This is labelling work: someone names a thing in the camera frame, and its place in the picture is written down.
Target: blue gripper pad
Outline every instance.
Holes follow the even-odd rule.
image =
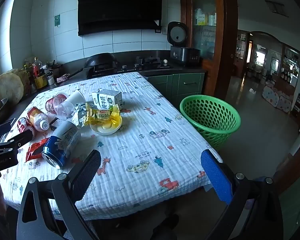
[[[207,149],[201,153],[202,168],[210,179],[219,199],[229,205],[232,200],[231,183],[216,161],[210,150]]]

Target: green plastic basket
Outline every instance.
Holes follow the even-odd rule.
[[[215,150],[241,124],[238,112],[231,105],[210,96],[186,97],[180,103],[180,111]]]

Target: tablecloth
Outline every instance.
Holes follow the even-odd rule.
[[[81,128],[81,140],[67,165],[58,170],[43,159],[25,163],[28,147],[52,134],[49,129],[19,149],[19,164],[2,171],[0,184],[7,204],[18,209],[24,188],[31,177],[39,181],[68,173],[75,163],[97,149],[101,166],[85,196],[76,206],[85,220],[126,216],[169,198],[186,194],[210,181],[201,167],[201,152],[217,152],[195,128],[139,73],[124,73],[76,82],[38,94],[20,117],[36,106],[43,112],[45,103],[58,92],[80,90],[86,100],[98,89],[122,92],[121,128],[109,136],[95,134],[89,126]],[[5,141],[19,133],[17,124]],[[61,218],[54,200],[56,218]]]

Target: bottle cap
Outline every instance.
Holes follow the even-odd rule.
[[[46,120],[42,120],[40,122],[40,127],[42,130],[48,130],[49,129],[49,123]]]

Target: milk carton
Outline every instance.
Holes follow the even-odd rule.
[[[110,106],[119,105],[121,110],[123,107],[122,93],[114,90],[102,89],[99,92],[92,92],[93,103],[98,109],[109,110]]]

